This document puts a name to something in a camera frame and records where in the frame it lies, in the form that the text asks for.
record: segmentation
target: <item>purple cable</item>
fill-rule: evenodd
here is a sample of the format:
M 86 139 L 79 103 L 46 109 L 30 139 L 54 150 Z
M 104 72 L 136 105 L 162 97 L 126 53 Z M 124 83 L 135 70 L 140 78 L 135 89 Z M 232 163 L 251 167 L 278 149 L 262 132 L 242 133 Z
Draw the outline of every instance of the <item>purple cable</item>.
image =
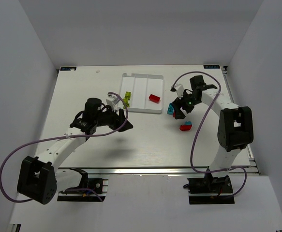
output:
M 199 127 L 198 127 L 198 129 L 197 129 L 197 131 L 196 131 L 196 133 L 195 133 L 195 137 L 194 137 L 194 139 L 193 139 L 193 146 L 192 146 L 192 148 L 191 148 L 191 153 L 190 153 L 190 165 L 191 165 L 191 168 L 192 168 L 196 173 L 201 173 L 201 174 L 208 174 L 208 173 L 217 173 L 217 172 L 228 171 L 228 169 L 218 169 L 218 170 L 205 171 L 205 172 L 203 172 L 203 171 L 197 170 L 197 169 L 194 167 L 194 165 L 193 165 L 193 152 L 194 152 L 195 144 L 196 144 L 196 142 L 197 142 L 198 135 L 199 135 L 199 133 L 200 133 L 200 130 L 201 130 L 201 128 L 202 128 L 202 125 L 203 125 L 203 123 L 204 123 L 206 117 L 208 116 L 209 111 L 211 110 L 213 104 L 215 103 L 216 99 L 218 98 L 218 96 L 219 96 L 219 94 L 220 94 L 220 92 L 221 92 L 221 90 L 222 90 L 222 86 L 221 86 L 221 84 L 219 83 L 219 81 L 218 81 L 215 77 L 213 77 L 212 75 L 210 75 L 210 74 L 208 74 L 208 73 L 206 73 L 206 72 L 192 71 L 192 72 L 184 73 L 184 74 L 181 75 L 179 78 L 177 78 L 176 81 L 174 82 L 174 84 L 172 85 L 172 87 L 174 87 L 174 85 L 176 84 L 176 82 L 177 82 L 179 79 L 181 79 L 183 76 L 188 75 L 188 74 L 191 74 L 191 73 L 201 73 L 201 74 L 204 74 L 204 75 L 206 75 L 206 76 L 209 76 L 210 78 L 212 78 L 212 79 L 218 84 L 218 87 L 219 87 L 218 93 L 217 93 L 216 96 L 214 97 L 214 99 L 213 99 L 213 101 L 211 102 L 211 104 L 208 106 L 208 109 L 206 110 L 206 112 L 205 112 L 205 114 L 204 114 L 204 116 L 203 116 L 203 118 L 202 118 L 202 120 L 201 120 L 201 122 L 200 122 L 200 125 L 199 125 Z M 244 188 L 244 186 L 245 186 L 245 184 L 246 184 L 247 172 L 246 172 L 246 170 L 245 170 L 244 167 L 233 167 L 233 168 L 230 168 L 229 170 L 231 171 L 231 170 L 234 170 L 234 169 L 237 169 L 237 168 L 240 168 L 240 169 L 242 169 L 242 170 L 244 171 L 244 174 L 245 174 L 244 181 L 243 181 L 242 186 L 239 188 L 239 190 L 238 190 L 237 192 L 235 192 L 234 194 L 228 196 L 228 197 L 233 197 L 233 196 L 237 195 L 239 192 L 241 192 L 241 190 Z
M 90 189 L 90 188 L 68 188 L 68 189 L 66 189 L 65 190 L 65 192 L 68 192 L 68 191 L 90 191 L 90 192 L 92 192 L 94 195 L 96 195 L 97 196 L 97 198 L 101 201 L 101 202 L 103 202 L 103 200 L 102 200 L 102 198 L 94 191 L 94 190 L 92 190 L 92 189 Z
M 102 136 L 107 136 L 107 135 L 110 135 L 110 134 L 113 134 L 117 131 L 119 131 L 121 128 L 123 128 L 123 126 L 126 124 L 126 122 L 128 121 L 128 108 L 126 106 L 126 103 L 124 102 L 124 100 L 120 97 L 119 94 L 117 93 L 113 93 L 113 92 L 108 92 L 107 94 L 113 94 L 115 96 L 117 96 L 123 103 L 125 109 L 126 109 L 126 119 L 124 120 L 124 122 L 122 123 L 122 125 L 120 127 L 118 127 L 116 130 L 113 130 L 111 132 L 108 132 L 108 133 L 105 133 L 105 134 L 78 134 L 78 135 L 71 135 L 69 136 L 70 138 L 78 138 L 78 137 L 86 137 L 86 138 L 90 138 L 90 137 L 102 137 Z M 32 141 L 32 142 L 29 142 L 29 143 L 26 143 L 26 144 L 23 144 L 22 146 L 19 146 L 18 148 L 16 148 L 14 151 L 12 151 L 5 159 L 4 161 L 2 162 L 1 166 L 0 166 L 0 190 L 2 192 L 2 194 L 4 195 L 4 197 L 6 199 L 8 199 L 9 201 L 11 202 L 14 202 L 14 203 L 23 203 L 23 202 L 29 202 L 29 201 L 32 201 L 32 199 L 26 199 L 26 200 L 15 200 L 13 198 L 11 198 L 9 195 L 7 195 L 7 193 L 5 192 L 4 188 L 3 188 L 3 184 L 2 184 L 2 172 L 3 172 L 3 168 L 6 164 L 6 162 L 8 161 L 8 159 L 17 151 L 19 151 L 20 149 L 24 148 L 24 147 L 27 147 L 29 145 L 32 145 L 32 144 L 37 144 L 37 143 L 42 143 L 42 142 L 47 142 L 47 141 L 52 141 L 52 140 L 59 140 L 59 139 L 66 139 L 67 137 L 66 136 L 60 136 L 60 137 L 54 137 L 54 138 L 48 138 L 48 139 L 41 139 L 41 140 L 36 140 L 36 141 Z

